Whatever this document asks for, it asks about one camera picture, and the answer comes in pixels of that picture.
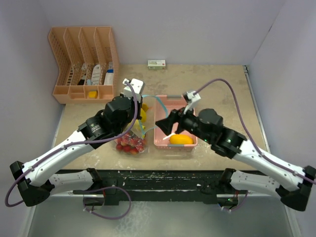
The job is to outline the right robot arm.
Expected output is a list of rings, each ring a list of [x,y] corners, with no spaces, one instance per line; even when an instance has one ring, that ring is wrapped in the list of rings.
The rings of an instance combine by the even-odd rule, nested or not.
[[[219,182],[223,192],[255,191],[280,198],[284,205],[294,210],[306,210],[316,169],[310,165],[293,165],[258,148],[248,137],[225,127],[223,118],[213,109],[203,109],[198,116],[174,109],[167,118],[155,124],[165,135],[170,135],[173,125],[177,124],[176,134],[187,131],[208,143],[216,154],[246,163],[262,173],[251,175],[226,169]]]

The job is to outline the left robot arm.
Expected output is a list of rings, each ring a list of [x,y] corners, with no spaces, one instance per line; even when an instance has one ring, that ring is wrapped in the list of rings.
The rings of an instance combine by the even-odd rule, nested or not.
[[[139,94],[116,96],[58,146],[32,161],[13,162],[10,170],[15,179],[13,186],[18,188],[22,197],[20,203],[30,207],[45,201],[58,184],[64,184],[63,181],[49,180],[57,171],[125,135],[140,118],[142,102]]]

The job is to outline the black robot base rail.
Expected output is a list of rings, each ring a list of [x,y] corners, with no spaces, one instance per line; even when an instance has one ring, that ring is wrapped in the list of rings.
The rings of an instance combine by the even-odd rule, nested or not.
[[[238,191],[222,171],[65,170],[49,179],[52,194],[72,191],[84,204],[118,205],[121,201],[202,202],[236,205]]]

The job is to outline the yellow mango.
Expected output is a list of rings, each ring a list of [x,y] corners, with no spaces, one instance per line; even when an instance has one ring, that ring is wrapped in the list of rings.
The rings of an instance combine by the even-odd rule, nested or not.
[[[170,136],[169,141],[172,145],[191,145],[195,143],[192,137],[184,134],[174,134]]]

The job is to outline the clear blue-zipper bag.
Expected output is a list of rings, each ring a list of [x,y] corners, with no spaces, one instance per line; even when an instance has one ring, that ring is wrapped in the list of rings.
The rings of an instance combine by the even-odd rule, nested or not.
[[[145,126],[144,129],[138,131],[133,125],[131,131],[141,139],[144,139],[146,133],[152,129],[155,129],[157,126],[155,125],[155,115],[162,115],[162,118],[166,118],[168,116],[168,111],[165,104],[162,101],[162,97],[158,95],[144,95],[143,98],[149,98],[149,102],[144,102],[143,104],[147,104],[149,109],[147,110],[147,121],[143,124]]]

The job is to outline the yellow banana bunch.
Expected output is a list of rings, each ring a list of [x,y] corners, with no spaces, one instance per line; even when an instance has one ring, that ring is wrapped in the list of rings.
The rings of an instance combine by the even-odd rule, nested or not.
[[[141,119],[138,119],[134,126],[135,128],[140,131],[141,129],[144,129],[145,126],[143,125],[146,121],[147,121],[147,110],[149,109],[148,105],[147,104],[143,104],[142,107],[141,107],[141,111],[140,111],[140,116],[141,116]]]

